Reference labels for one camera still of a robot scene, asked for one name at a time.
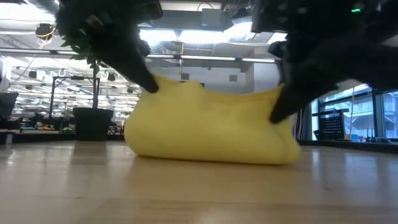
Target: potted plant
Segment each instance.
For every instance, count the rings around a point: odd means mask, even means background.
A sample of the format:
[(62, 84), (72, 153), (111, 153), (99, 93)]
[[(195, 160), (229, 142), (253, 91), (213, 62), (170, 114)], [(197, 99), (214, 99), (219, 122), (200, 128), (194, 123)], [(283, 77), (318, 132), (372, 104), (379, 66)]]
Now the potted plant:
[(78, 140), (104, 141), (113, 111), (98, 109), (96, 75), (100, 67), (113, 67), (127, 80), (149, 92), (158, 86), (144, 63), (147, 44), (138, 24), (162, 16), (159, 0), (61, 0), (57, 29), (65, 43), (93, 69), (93, 107), (74, 108)]

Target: yellow cloth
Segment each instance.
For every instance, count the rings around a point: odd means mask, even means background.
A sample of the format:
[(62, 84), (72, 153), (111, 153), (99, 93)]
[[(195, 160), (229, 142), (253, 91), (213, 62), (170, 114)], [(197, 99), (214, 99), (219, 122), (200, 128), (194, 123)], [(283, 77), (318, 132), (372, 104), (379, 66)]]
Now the yellow cloth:
[(280, 88), (234, 95), (205, 90), (197, 81), (156, 77), (126, 121), (125, 138), (140, 156), (248, 164), (291, 164), (300, 158), (290, 119), (269, 116)]

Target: black planter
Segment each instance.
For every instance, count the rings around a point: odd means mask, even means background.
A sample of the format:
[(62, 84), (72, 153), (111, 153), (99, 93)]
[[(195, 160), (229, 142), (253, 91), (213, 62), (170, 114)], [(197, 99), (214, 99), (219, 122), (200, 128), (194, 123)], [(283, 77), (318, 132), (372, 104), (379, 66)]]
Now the black planter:
[(78, 141), (105, 141), (113, 111), (93, 108), (74, 108), (76, 139)]

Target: table surface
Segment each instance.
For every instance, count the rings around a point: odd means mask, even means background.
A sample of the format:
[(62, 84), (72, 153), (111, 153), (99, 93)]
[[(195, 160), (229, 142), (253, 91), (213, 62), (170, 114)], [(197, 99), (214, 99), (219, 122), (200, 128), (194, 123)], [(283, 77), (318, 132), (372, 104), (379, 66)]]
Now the table surface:
[(398, 157), (303, 147), (291, 166), (136, 157), (121, 141), (0, 148), (2, 223), (398, 223)]

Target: computer monitor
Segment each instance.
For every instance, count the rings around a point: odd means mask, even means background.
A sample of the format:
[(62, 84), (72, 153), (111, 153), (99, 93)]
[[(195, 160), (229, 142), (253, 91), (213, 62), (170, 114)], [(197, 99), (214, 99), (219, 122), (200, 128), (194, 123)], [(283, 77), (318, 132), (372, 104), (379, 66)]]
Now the computer monitor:
[(0, 93), (0, 116), (10, 116), (17, 101), (18, 93)]

